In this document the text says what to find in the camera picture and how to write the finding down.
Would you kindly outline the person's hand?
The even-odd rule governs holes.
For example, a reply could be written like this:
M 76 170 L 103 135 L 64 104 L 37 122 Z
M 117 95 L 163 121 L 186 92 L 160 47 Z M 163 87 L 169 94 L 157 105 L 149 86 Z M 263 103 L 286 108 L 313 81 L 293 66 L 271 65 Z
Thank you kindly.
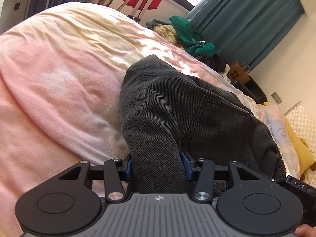
M 303 224 L 296 228 L 295 234 L 302 237 L 316 237 L 316 228 Z

